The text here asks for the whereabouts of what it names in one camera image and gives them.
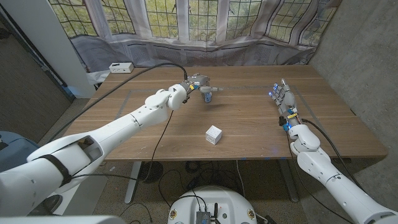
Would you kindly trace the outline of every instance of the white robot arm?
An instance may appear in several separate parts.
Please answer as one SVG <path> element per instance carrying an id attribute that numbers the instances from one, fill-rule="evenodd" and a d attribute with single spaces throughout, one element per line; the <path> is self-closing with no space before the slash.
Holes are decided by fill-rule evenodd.
<path id="1" fill-rule="evenodd" d="M 320 140 L 302 124 L 294 95 L 284 79 L 282 83 L 275 84 L 269 95 L 279 107 L 279 124 L 295 140 L 290 150 L 297 155 L 300 168 L 321 182 L 355 223 L 398 223 L 397 212 L 375 202 L 331 163 Z"/>
<path id="2" fill-rule="evenodd" d="M 116 147 L 140 130 L 168 118 L 167 108 L 177 110 L 193 90 L 199 89 L 206 102 L 210 79 L 195 74 L 187 81 L 159 90 L 135 111 L 86 133 L 52 141 L 33 152 L 28 163 L 0 173 L 0 217 L 27 215 L 52 192 L 62 193 L 81 183 Z"/>

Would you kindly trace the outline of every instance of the white wall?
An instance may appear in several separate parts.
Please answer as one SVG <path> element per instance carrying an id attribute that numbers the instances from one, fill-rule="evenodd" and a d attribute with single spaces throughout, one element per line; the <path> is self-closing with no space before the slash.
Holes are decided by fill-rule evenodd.
<path id="1" fill-rule="evenodd" d="M 46 0 L 0 0 L 0 3 L 67 83 L 77 98 L 90 98 L 95 88 L 88 83 L 66 33 Z"/>

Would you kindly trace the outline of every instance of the sheer curtain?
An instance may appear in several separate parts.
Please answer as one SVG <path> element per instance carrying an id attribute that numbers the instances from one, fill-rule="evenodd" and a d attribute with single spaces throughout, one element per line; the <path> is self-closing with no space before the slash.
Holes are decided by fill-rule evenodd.
<path id="1" fill-rule="evenodd" d="M 339 0 L 49 0 L 88 72 L 306 64 Z"/>

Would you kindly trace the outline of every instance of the white power strip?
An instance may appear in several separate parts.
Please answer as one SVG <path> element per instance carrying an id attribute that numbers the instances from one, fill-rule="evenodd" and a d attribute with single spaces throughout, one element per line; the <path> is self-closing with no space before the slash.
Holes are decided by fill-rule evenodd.
<path id="1" fill-rule="evenodd" d="M 134 69 L 134 66 L 131 62 L 129 63 L 112 63 L 109 66 L 109 69 L 112 73 L 131 73 Z"/>

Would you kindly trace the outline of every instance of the table top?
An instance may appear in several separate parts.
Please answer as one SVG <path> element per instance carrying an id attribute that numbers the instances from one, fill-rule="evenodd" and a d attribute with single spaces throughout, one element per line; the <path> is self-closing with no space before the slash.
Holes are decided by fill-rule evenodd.
<path id="1" fill-rule="evenodd" d="M 136 73 L 143 68 L 135 68 Z M 364 123 L 309 65 L 253 67 L 187 67 L 188 75 L 210 77 L 210 85 L 224 88 L 213 92 L 205 103 L 199 91 L 188 103 L 174 111 L 170 124 L 156 150 L 155 161 L 289 159 L 285 131 L 278 125 L 277 105 L 268 96 L 272 85 L 285 78 L 290 85 L 300 116 L 321 127 L 343 157 L 383 157 L 386 148 Z M 96 91 L 91 103 L 131 74 L 110 74 Z M 142 106 L 145 99 L 161 88 L 183 81 L 181 69 L 155 68 L 129 81 L 80 116 L 66 135 L 91 131 Z M 142 130 L 116 148 L 107 161 L 149 161 L 166 121 Z M 211 125 L 223 131 L 213 145 L 205 139 Z M 336 157 L 326 139 L 321 147 Z"/>

